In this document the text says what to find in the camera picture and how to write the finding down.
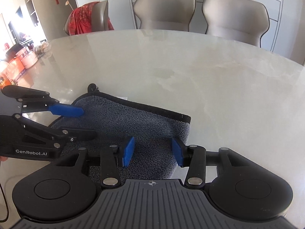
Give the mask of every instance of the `microfiber cloth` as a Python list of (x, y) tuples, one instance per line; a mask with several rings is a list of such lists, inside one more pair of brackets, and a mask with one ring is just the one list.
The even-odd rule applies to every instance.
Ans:
[[(94, 129), (97, 137), (91, 141), (68, 143), (61, 156), (85, 147), (89, 152), (118, 145), (126, 137), (135, 138), (135, 150), (127, 168), (119, 168), (121, 181), (126, 179), (169, 179), (176, 166), (171, 150), (171, 138), (187, 142), (191, 118), (169, 110), (126, 101), (88, 87), (88, 93), (72, 104), (82, 107), (80, 118), (60, 117), (52, 128), (82, 127)], [(100, 181), (99, 167), (92, 166), (89, 177)]]

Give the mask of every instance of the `dining table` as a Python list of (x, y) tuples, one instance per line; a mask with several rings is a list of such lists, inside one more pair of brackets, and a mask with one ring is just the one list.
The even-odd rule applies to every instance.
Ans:
[[(101, 92), (191, 117), (188, 145), (230, 148), (286, 180), (293, 201), (286, 219), (305, 227), (305, 69), (242, 42), (169, 30), (88, 33), (50, 41), (50, 50), (20, 78), (21, 86), (71, 104), (94, 83)], [(50, 112), (27, 114), (49, 125)], [(0, 182), (10, 217), (16, 183), (47, 165), (10, 158)], [(184, 180), (187, 168), (172, 178)], [(207, 167), (206, 182), (217, 176)], [(0, 195), (0, 214), (5, 213)]]

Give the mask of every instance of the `chair backrest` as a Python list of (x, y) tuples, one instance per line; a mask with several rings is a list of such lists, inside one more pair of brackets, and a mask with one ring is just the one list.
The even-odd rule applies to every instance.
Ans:
[(136, 0), (134, 13), (140, 29), (189, 31), (196, 0)]
[(71, 17), (71, 14), (69, 15), (69, 17), (68, 17), (68, 19), (67, 19), (67, 21), (66, 21), (66, 23), (65, 23), (65, 25), (63, 27), (63, 30), (69, 36), (70, 36), (70, 33), (69, 33), (69, 21), (70, 21), (70, 17)]
[(269, 30), (269, 16), (262, 3), (252, 0), (204, 0), (207, 34), (260, 47)]
[[(69, 15), (63, 29), (67, 35), (69, 34)], [(95, 4), (91, 14), (92, 32), (108, 31), (108, 0)]]

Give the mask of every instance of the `black cable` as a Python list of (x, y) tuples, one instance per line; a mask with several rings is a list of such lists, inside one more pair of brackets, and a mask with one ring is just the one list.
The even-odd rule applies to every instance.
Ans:
[(5, 206), (6, 206), (6, 211), (7, 211), (7, 216), (5, 219), (3, 220), (0, 220), (0, 223), (3, 223), (3, 222), (6, 222), (8, 219), (9, 219), (9, 206), (7, 205), (7, 200), (6, 200), (6, 197), (4, 195), (4, 191), (3, 191), (3, 188), (2, 188), (2, 185), (0, 183), (0, 189), (1, 189), (1, 192), (2, 192), (2, 195), (3, 195), (3, 198), (4, 198), (4, 202), (5, 202)]

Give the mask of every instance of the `red cloth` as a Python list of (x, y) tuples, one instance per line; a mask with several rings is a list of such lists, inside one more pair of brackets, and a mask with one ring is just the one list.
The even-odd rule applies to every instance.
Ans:
[[(97, 3), (99, 2), (87, 3), (72, 11), (69, 20), (70, 35), (92, 32), (92, 26), (91, 26), (92, 8)], [(108, 28), (109, 30), (114, 30), (109, 18), (108, 18)]]

